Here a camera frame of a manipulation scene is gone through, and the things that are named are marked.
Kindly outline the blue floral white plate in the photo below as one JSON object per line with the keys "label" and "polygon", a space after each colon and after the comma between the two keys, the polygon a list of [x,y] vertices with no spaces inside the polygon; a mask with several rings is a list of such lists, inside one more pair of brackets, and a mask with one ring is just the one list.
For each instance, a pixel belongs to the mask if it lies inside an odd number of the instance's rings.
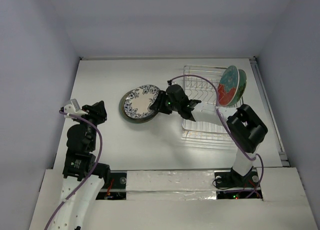
{"label": "blue floral white plate", "polygon": [[124,102],[124,111],[130,118],[142,119],[150,116],[149,106],[155,101],[160,89],[155,85],[142,85],[133,89]]}

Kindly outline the grey reindeer pattern plate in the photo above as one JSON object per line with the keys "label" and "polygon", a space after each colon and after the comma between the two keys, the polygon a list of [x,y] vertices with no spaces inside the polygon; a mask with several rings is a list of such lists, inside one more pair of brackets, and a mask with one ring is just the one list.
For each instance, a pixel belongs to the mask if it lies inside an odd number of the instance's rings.
{"label": "grey reindeer pattern plate", "polygon": [[151,121],[153,118],[155,118],[155,116],[158,114],[157,112],[153,112],[150,116],[148,117],[145,117],[145,118],[142,118],[142,119],[133,119],[133,118],[130,118],[129,116],[127,116],[127,114],[125,113],[125,109],[124,109],[124,105],[125,105],[125,100],[126,98],[129,96],[130,92],[132,90],[126,92],[123,97],[121,98],[120,102],[119,102],[119,105],[118,105],[118,108],[119,108],[119,113],[121,115],[121,117],[129,122],[129,123],[132,123],[132,124],[142,124],[142,123],[146,123],[148,121]]}

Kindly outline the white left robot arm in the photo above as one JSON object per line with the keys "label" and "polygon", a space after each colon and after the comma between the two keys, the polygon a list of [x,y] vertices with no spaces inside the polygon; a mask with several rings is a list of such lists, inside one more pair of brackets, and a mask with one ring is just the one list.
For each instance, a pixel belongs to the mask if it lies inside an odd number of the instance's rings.
{"label": "white left robot arm", "polygon": [[66,134],[60,203],[45,229],[84,229],[99,191],[111,181],[110,166],[99,162],[103,148],[98,148],[98,155],[93,154],[96,143],[103,142],[98,125],[106,122],[107,111],[104,101],[80,107],[71,99],[59,113],[76,124]]}

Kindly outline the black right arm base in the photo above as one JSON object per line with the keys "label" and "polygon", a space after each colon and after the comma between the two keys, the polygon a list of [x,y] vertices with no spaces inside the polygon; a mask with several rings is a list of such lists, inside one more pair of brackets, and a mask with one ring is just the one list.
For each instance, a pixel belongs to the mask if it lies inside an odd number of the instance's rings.
{"label": "black right arm base", "polygon": [[233,169],[228,171],[218,170],[214,172],[213,186],[219,190],[227,190],[232,188],[253,187],[259,182],[260,178],[256,170],[251,168],[245,176],[241,176]]}

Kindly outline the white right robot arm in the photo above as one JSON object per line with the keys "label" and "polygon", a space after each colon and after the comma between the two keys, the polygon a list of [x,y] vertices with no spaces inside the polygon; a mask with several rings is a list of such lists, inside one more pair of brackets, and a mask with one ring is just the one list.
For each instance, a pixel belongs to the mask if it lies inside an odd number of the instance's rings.
{"label": "white right robot arm", "polygon": [[183,119],[193,122],[223,126],[238,148],[230,180],[236,186],[248,181],[256,150],[268,133],[266,125],[249,105],[242,104],[238,108],[231,108],[203,103],[189,99],[180,85],[171,85],[165,91],[159,92],[149,108],[168,115],[177,112]]}

